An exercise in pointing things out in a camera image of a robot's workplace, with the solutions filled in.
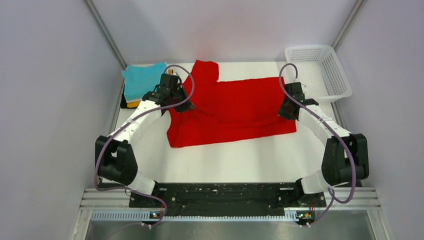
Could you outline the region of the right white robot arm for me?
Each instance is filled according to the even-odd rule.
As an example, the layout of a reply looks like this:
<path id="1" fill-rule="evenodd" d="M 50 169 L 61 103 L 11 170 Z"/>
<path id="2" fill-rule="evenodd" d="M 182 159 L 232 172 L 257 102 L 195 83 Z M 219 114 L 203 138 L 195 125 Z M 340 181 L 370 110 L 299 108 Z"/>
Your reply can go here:
<path id="1" fill-rule="evenodd" d="M 307 206 L 314 194 L 329 187 L 367 179 L 370 174 L 367 138 L 339 126 L 316 100 L 305 97 L 301 83 L 286 84 L 283 91 L 278 116 L 303 124 L 324 146 L 320 169 L 295 182 L 294 202 Z"/>

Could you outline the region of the red t shirt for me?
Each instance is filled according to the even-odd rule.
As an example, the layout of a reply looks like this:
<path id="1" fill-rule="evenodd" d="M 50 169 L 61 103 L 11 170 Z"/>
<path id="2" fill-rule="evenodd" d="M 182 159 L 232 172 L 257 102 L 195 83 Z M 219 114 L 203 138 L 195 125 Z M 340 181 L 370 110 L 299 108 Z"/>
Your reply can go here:
<path id="1" fill-rule="evenodd" d="M 285 98 L 276 76 L 219 81 L 219 64 L 196 60 L 183 82 L 193 109 L 169 109 L 167 139 L 172 148 L 227 143 L 297 131 L 294 120 L 278 116 Z"/>

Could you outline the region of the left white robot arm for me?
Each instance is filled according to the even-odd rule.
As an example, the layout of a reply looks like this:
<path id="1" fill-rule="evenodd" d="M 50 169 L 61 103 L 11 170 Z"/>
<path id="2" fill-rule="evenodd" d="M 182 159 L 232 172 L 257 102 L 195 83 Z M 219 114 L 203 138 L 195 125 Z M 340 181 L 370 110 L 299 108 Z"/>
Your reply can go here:
<path id="1" fill-rule="evenodd" d="M 95 177 L 115 182 L 117 188 L 123 186 L 142 193 L 141 200 L 147 206 L 156 206 L 161 198 L 154 189 L 157 183 L 142 173 L 133 145 L 167 109 L 178 113 L 194 109 L 190 97 L 178 75 L 163 73 L 159 84 L 142 97 L 133 114 L 117 130 L 97 138 Z"/>

